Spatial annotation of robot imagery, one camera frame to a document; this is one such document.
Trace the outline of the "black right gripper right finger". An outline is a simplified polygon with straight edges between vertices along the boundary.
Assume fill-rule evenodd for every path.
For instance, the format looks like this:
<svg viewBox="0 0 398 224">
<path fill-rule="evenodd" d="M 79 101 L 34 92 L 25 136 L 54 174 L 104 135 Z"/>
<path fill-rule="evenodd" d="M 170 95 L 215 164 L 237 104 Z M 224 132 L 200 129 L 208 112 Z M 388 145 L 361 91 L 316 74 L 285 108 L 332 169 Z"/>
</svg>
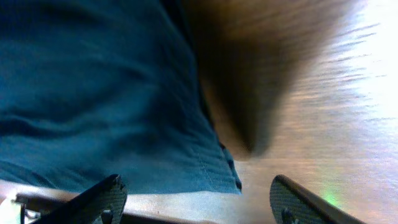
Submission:
<svg viewBox="0 0 398 224">
<path fill-rule="evenodd" d="M 273 179 L 269 200 L 279 224 L 364 224 L 285 175 Z"/>
</svg>

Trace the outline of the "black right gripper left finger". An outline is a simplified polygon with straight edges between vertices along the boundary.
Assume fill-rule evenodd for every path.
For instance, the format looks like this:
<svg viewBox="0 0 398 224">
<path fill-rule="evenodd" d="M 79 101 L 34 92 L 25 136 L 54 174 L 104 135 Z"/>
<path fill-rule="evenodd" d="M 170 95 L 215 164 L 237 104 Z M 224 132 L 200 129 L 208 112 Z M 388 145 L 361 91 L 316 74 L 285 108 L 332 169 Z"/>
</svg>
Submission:
<svg viewBox="0 0 398 224">
<path fill-rule="evenodd" d="M 41 216 L 36 224 L 120 224 L 127 200 L 126 186 L 113 174 L 61 207 Z"/>
</svg>

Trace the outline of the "navy blue shorts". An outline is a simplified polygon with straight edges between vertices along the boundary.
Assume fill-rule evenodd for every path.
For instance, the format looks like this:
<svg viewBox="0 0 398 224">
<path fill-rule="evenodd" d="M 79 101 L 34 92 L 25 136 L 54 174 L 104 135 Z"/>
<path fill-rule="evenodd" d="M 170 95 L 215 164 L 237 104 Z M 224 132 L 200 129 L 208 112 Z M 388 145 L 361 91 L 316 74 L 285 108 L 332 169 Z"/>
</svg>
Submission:
<svg viewBox="0 0 398 224">
<path fill-rule="evenodd" d="M 180 1 L 1 2 L 1 178 L 130 194 L 242 183 L 219 142 Z"/>
</svg>

